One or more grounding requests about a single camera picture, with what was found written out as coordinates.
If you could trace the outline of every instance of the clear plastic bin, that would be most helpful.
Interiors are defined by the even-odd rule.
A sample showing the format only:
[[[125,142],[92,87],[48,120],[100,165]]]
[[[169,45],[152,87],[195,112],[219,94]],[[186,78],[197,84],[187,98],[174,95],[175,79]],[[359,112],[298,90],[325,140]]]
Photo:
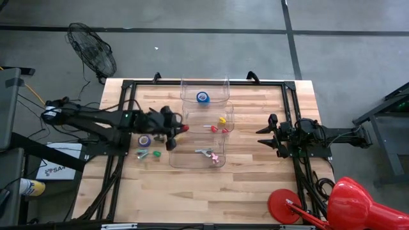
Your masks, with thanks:
[[[200,92],[206,92],[210,102],[225,102],[230,97],[228,76],[225,79],[213,80],[212,85],[202,80],[182,79],[180,88],[180,98],[184,102],[197,102],[196,96]]]
[[[211,148],[217,160],[207,157],[195,150]],[[222,167],[226,163],[224,154],[224,137],[215,134],[192,134],[185,132],[178,136],[177,146],[169,152],[169,164],[175,168],[208,169]]]
[[[219,124],[219,119],[226,120],[225,125]],[[233,104],[227,102],[210,102],[203,106],[197,102],[183,103],[183,123],[189,126],[189,132],[213,134],[209,126],[215,126],[219,130],[217,133],[222,133],[225,128],[229,134],[235,128],[235,116]]]

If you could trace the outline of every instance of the wooden table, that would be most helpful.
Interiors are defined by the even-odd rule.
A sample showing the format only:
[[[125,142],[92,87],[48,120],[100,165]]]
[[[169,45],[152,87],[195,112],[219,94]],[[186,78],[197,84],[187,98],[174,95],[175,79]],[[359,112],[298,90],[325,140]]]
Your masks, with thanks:
[[[101,108],[118,103],[122,81],[107,79]],[[302,117],[319,121],[312,82],[296,80],[295,84]],[[179,86],[138,86],[135,99],[144,111],[148,107],[159,110],[164,105],[174,112],[181,112],[182,108]],[[235,107],[235,129],[226,143],[226,164],[219,169],[173,168],[164,145],[158,143],[153,143],[150,149],[161,151],[162,156],[150,155],[140,161],[135,155],[138,135],[132,136],[115,222],[278,223],[270,216],[266,202],[276,189],[297,191],[293,163],[290,158],[277,158],[275,151],[257,143],[258,139],[272,138],[272,134],[256,135],[255,131],[267,126],[271,113],[277,114],[279,122],[285,121],[281,89],[231,86],[229,101]],[[293,112],[290,96],[289,103]],[[107,157],[100,156],[87,163],[73,218],[83,214],[101,190],[106,161]],[[312,158],[311,167],[318,177],[334,179],[328,162]],[[110,196],[107,196],[106,213]]]

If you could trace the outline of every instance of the red lamp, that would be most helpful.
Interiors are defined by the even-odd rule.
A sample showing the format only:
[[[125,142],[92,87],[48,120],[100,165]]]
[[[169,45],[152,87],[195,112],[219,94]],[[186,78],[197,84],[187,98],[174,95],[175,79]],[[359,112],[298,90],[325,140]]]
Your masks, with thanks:
[[[268,200],[270,213],[283,224],[292,224],[300,216],[321,229],[409,229],[409,215],[374,202],[368,191],[351,178],[341,178],[332,189],[328,201],[328,222],[302,210],[297,195],[294,195],[289,190],[279,189]],[[284,208],[284,211],[271,206]]]

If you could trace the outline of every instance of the blue tape roll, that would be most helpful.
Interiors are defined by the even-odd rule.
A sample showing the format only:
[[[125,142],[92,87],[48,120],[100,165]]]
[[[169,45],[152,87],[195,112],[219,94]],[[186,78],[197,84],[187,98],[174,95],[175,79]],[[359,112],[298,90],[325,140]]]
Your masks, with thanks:
[[[197,95],[196,95],[196,100],[197,100],[197,102],[199,102],[200,104],[203,104],[203,105],[208,105],[209,104],[209,102],[210,102],[210,97],[209,97],[209,95],[206,93],[206,92],[199,92]]]
[[[138,138],[138,144],[140,147],[149,147],[149,145],[151,145],[151,139],[147,135],[142,135]]]

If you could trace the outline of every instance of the gray floor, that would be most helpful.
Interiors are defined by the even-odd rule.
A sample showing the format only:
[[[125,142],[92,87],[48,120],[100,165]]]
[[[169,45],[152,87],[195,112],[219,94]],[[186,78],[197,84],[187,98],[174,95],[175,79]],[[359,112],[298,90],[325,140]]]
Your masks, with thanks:
[[[288,0],[288,7],[293,29],[409,31],[405,0]],[[285,29],[280,0],[14,0],[0,13],[0,24],[67,26],[71,22],[100,27]],[[295,78],[286,35],[100,36],[112,46],[118,64],[115,77],[153,77],[159,71],[163,77],[240,79],[253,70],[261,79]],[[409,37],[296,36],[295,45],[302,77],[313,81],[321,119],[328,127],[351,127],[353,118],[409,80]],[[0,31],[0,48],[2,65],[36,69],[35,76],[25,80],[44,99],[77,98],[84,84],[82,63],[66,43],[65,33]],[[92,82],[81,103],[99,101],[103,86],[88,68],[86,78]],[[27,89],[20,92],[35,100]],[[14,129],[29,135],[39,129],[37,123],[30,125],[37,119],[19,106]],[[71,137],[51,130],[41,141],[67,139]],[[332,151],[336,179],[350,176],[375,201],[409,212],[409,185],[373,187],[374,180],[390,174],[377,143],[365,150],[334,144]],[[31,205],[32,216],[39,216],[41,222],[61,221],[72,197],[69,192],[42,199]]]

